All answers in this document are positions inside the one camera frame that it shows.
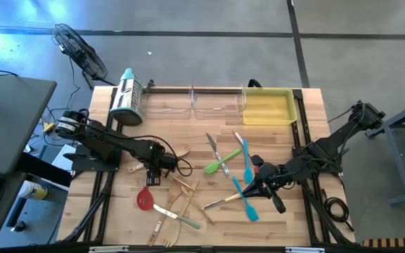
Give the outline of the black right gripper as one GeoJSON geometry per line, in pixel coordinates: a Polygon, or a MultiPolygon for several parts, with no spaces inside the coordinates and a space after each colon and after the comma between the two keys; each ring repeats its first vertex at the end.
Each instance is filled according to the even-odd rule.
{"type": "Polygon", "coordinates": [[[243,191],[243,197],[266,197],[272,199],[277,211],[282,214],[286,207],[282,199],[277,195],[277,190],[293,181],[292,176],[282,166],[276,166],[265,162],[259,155],[253,155],[252,164],[259,168],[253,182],[243,191]]]}

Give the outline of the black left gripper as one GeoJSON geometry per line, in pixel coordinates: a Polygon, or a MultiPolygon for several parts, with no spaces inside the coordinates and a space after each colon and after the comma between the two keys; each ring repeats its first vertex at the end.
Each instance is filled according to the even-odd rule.
{"type": "MultiPolygon", "coordinates": [[[[149,142],[147,151],[146,164],[150,167],[166,169],[174,171],[178,165],[178,159],[175,155],[168,153],[165,147],[157,142],[149,142]]],[[[147,171],[146,184],[148,186],[160,185],[160,171],[155,172],[147,171]]]]}

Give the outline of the blue silicone spoon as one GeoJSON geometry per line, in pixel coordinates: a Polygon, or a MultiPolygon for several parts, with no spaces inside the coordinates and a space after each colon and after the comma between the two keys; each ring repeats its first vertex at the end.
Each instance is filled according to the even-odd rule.
{"type": "Polygon", "coordinates": [[[248,142],[246,139],[243,139],[243,151],[245,157],[244,182],[249,184],[253,181],[254,172],[250,167],[250,156],[248,153],[248,142]]]}

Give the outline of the red slotted spoon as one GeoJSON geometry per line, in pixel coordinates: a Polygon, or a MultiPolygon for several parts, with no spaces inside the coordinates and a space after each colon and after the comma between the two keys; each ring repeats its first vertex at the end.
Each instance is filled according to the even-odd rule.
{"type": "Polygon", "coordinates": [[[152,193],[148,189],[147,180],[144,181],[142,189],[136,196],[136,204],[139,209],[148,211],[153,208],[154,199],[152,193]]]}

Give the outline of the long wooden spoon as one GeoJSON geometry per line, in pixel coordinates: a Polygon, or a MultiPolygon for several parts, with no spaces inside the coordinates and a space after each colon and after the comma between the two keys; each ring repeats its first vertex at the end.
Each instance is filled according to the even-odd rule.
{"type": "MultiPolygon", "coordinates": [[[[174,203],[174,201],[178,198],[178,196],[180,196],[180,194],[181,194],[180,184],[177,181],[172,181],[168,190],[167,201],[165,203],[164,208],[169,209],[174,203]]],[[[148,246],[154,245],[160,232],[160,229],[162,228],[162,225],[165,222],[165,217],[166,217],[165,214],[159,215],[159,219],[154,227],[154,230],[147,241],[148,246]]]]}

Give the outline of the blue silicone spatula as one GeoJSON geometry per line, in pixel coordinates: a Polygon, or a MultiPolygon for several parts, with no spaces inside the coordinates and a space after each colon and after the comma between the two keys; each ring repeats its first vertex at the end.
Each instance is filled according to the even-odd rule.
{"type": "Polygon", "coordinates": [[[245,204],[245,212],[247,217],[249,218],[249,220],[251,222],[256,222],[259,220],[259,216],[257,211],[255,210],[255,208],[248,202],[248,200],[244,197],[243,195],[243,191],[241,189],[240,183],[238,182],[238,179],[235,176],[232,176],[232,181],[234,186],[236,187],[236,190],[238,191],[238,193],[240,194],[240,197],[242,199],[242,201],[245,204]]]}

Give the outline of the knife with cream handle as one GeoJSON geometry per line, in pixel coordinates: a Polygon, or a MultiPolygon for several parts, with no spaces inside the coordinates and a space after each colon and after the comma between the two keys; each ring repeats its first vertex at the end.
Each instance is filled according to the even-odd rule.
{"type": "Polygon", "coordinates": [[[209,203],[209,204],[205,205],[203,207],[203,209],[206,210],[206,209],[211,209],[213,207],[218,207],[219,205],[223,205],[223,204],[226,204],[227,202],[230,202],[232,200],[237,200],[240,198],[241,198],[240,193],[237,193],[237,194],[227,197],[225,199],[221,199],[221,200],[217,200],[215,202],[209,203]]]}

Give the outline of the small wooden spork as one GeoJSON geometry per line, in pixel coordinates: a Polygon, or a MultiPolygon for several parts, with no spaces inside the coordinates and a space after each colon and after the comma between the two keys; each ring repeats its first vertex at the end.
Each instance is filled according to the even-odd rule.
{"type": "MultiPolygon", "coordinates": [[[[176,155],[177,155],[178,157],[182,157],[182,156],[184,156],[185,154],[187,154],[190,149],[191,149],[191,148],[190,148],[190,146],[189,146],[188,144],[179,144],[179,145],[174,149],[174,151],[175,151],[175,153],[176,153],[176,155]]],[[[141,164],[136,165],[135,167],[129,168],[129,169],[128,169],[128,172],[129,172],[129,173],[132,173],[132,172],[138,171],[138,170],[143,169],[143,168],[144,168],[144,164],[141,163],[141,164]]]]}

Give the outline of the green silicone spoon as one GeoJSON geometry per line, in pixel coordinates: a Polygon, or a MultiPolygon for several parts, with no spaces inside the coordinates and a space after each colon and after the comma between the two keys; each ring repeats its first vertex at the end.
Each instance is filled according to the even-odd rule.
{"type": "Polygon", "coordinates": [[[203,169],[203,171],[204,171],[206,174],[212,174],[212,173],[214,173],[216,170],[218,170],[219,166],[220,166],[222,163],[224,163],[224,162],[230,160],[231,158],[233,158],[233,157],[235,157],[236,155],[240,154],[242,151],[243,151],[243,150],[242,150],[241,148],[238,148],[237,150],[234,150],[231,154],[229,154],[229,155],[227,155],[226,157],[222,158],[222,159],[219,160],[218,162],[213,162],[213,163],[207,165],[207,166],[203,169]]]}

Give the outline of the silver table knife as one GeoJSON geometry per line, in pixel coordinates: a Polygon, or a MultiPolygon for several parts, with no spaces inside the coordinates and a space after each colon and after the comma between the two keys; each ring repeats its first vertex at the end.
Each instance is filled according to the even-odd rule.
{"type": "MultiPolygon", "coordinates": [[[[214,139],[213,139],[208,133],[206,133],[206,136],[207,136],[207,139],[208,139],[210,145],[212,146],[212,149],[213,149],[213,151],[214,151],[214,153],[215,153],[217,159],[218,159],[219,161],[221,161],[221,156],[220,156],[220,154],[219,154],[218,151],[217,151],[217,145],[216,145],[214,139]]],[[[228,176],[228,175],[230,174],[230,172],[229,172],[227,166],[226,166],[223,162],[221,163],[221,167],[222,167],[224,173],[228,176]]]]}

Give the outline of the red spatula wooden handle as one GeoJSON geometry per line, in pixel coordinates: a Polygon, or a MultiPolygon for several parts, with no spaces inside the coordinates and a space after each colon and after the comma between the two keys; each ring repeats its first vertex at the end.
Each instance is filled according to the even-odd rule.
{"type": "MultiPolygon", "coordinates": [[[[233,131],[234,136],[238,139],[238,142],[242,145],[243,149],[245,150],[246,147],[243,143],[243,138],[237,133],[233,131]]],[[[252,162],[252,158],[251,155],[249,153],[247,153],[248,158],[250,159],[250,161],[252,162]]],[[[255,165],[252,165],[252,171],[254,174],[256,174],[259,171],[259,168],[255,165]]]]}

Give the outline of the knife with green handle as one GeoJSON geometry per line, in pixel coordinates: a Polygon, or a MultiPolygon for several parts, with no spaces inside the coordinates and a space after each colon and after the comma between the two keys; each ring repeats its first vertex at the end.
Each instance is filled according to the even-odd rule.
{"type": "Polygon", "coordinates": [[[180,220],[180,221],[182,221],[182,222],[188,224],[189,226],[192,226],[192,227],[195,228],[195,229],[200,229],[200,224],[199,224],[198,222],[192,221],[192,220],[187,219],[187,218],[185,218],[185,217],[183,217],[183,216],[180,216],[180,215],[178,215],[178,214],[175,214],[174,212],[171,212],[171,211],[169,211],[169,210],[167,210],[167,209],[164,209],[164,208],[160,207],[160,206],[157,205],[157,204],[154,204],[154,205],[153,205],[153,208],[154,208],[156,211],[158,211],[158,212],[160,212],[160,213],[162,213],[162,214],[164,214],[164,215],[166,215],[166,216],[168,216],[168,217],[170,217],[170,218],[172,218],[172,219],[178,219],[178,220],[180,220]]]}

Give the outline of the clear plastic bin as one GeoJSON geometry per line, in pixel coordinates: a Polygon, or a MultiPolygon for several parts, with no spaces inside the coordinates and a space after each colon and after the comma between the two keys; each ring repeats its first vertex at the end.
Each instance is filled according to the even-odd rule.
{"type": "Polygon", "coordinates": [[[188,119],[192,114],[191,87],[153,87],[143,92],[141,113],[145,119],[188,119]]]}
{"type": "Polygon", "coordinates": [[[246,107],[244,86],[191,87],[191,108],[196,119],[239,119],[246,107]]]}

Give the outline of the yellow plastic bin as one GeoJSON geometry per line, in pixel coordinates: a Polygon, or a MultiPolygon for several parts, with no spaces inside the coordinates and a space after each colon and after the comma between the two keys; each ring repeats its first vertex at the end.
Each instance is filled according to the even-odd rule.
{"type": "Polygon", "coordinates": [[[297,121],[293,90],[290,88],[246,88],[245,125],[291,125],[297,121]]]}

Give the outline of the white paper sheet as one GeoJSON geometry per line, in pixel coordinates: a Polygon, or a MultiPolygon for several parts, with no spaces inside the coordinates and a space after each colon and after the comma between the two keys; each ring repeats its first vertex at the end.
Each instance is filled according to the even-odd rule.
{"type": "Polygon", "coordinates": [[[64,171],[72,171],[72,161],[64,157],[64,154],[65,153],[74,154],[75,151],[76,148],[72,147],[71,145],[64,145],[59,151],[56,158],[53,160],[52,165],[64,171]]]}

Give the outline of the white and yellow canister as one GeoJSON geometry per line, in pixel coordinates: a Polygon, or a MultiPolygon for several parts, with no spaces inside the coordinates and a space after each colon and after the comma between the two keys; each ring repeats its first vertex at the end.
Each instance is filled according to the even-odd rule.
{"type": "Polygon", "coordinates": [[[18,197],[31,200],[43,200],[47,196],[47,193],[48,189],[46,186],[31,181],[24,181],[18,192],[18,197]]]}

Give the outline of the grey metal shelf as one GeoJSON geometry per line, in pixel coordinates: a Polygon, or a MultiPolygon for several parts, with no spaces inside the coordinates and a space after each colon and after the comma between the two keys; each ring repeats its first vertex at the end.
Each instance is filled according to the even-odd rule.
{"type": "Polygon", "coordinates": [[[45,181],[44,179],[29,176],[28,179],[48,188],[48,194],[43,200],[27,200],[18,220],[25,223],[23,231],[12,231],[8,227],[9,217],[15,209],[18,196],[11,207],[6,220],[0,230],[0,248],[18,247],[25,245],[43,245],[53,242],[57,238],[56,224],[63,213],[63,208],[68,196],[68,192],[60,186],[45,181]]]}

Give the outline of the black and tan striped board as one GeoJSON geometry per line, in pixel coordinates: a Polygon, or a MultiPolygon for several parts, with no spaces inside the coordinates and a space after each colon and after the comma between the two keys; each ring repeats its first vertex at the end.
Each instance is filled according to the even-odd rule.
{"type": "Polygon", "coordinates": [[[405,238],[374,238],[365,239],[361,243],[364,247],[405,247],[405,238]]]}

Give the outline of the black floor fan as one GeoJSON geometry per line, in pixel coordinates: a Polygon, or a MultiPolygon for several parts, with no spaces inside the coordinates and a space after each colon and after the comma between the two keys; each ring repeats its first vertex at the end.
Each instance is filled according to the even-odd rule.
{"type": "Polygon", "coordinates": [[[88,45],[69,25],[55,24],[53,36],[62,53],[69,56],[92,79],[104,80],[106,78],[107,68],[94,48],[88,45]]]}

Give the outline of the dark grey desk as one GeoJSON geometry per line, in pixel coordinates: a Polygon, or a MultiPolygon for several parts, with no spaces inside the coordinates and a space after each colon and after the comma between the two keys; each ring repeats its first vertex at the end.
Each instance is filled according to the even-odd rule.
{"type": "Polygon", "coordinates": [[[14,170],[56,87],[55,81],[0,75],[0,174],[14,170]]]}

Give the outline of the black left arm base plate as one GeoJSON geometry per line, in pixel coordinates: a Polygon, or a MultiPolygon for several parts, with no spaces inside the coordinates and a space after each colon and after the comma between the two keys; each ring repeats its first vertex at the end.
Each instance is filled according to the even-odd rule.
{"type": "Polygon", "coordinates": [[[84,145],[78,145],[74,153],[65,153],[63,157],[72,162],[73,171],[116,172],[120,166],[122,150],[113,148],[98,151],[84,145]]]}

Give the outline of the white metal bracket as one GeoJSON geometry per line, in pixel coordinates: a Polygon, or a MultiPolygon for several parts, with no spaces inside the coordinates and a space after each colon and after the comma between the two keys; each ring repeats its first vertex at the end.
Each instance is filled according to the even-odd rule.
{"type": "Polygon", "coordinates": [[[326,253],[326,251],[318,247],[286,247],[285,253],[326,253]]]}
{"type": "Polygon", "coordinates": [[[128,245],[100,245],[90,247],[88,253],[125,253],[128,251],[128,245]]]}

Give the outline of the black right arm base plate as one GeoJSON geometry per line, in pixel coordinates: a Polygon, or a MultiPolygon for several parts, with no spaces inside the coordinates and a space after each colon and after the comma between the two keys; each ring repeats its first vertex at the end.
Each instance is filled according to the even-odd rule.
{"type": "Polygon", "coordinates": [[[306,146],[294,146],[292,148],[292,156],[303,156],[308,158],[310,162],[313,162],[319,171],[326,173],[340,173],[342,169],[337,161],[329,157],[324,151],[320,151],[318,148],[312,150],[308,145],[306,146]]]}

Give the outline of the black aluminium table frame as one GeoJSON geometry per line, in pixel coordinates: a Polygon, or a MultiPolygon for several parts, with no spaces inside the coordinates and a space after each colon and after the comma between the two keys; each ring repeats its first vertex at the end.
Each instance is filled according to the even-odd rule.
{"type": "Polygon", "coordinates": [[[139,209],[136,197],[143,188],[144,170],[128,153],[121,158],[110,194],[103,243],[144,246],[307,246],[310,243],[302,189],[279,190],[286,211],[277,212],[265,197],[248,200],[257,211],[248,219],[245,202],[234,200],[234,181],[243,180],[245,161],[238,153],[245,138],[251,154],[272,164],[292,157],[295,144],[288,125],[248,126],[241,117],[223,114],[233,109],[234,87],[197,90],[192,100],[188,87],[154,87],[147,94],[152,117],[139,126],[126,126],[128,136],[154,135],[167,147],[189,147],[179,170],[164,174],[159,186],[150,188],[157,205],[167,207],[200,224],[193,228],[161,213],[139,209]]]}

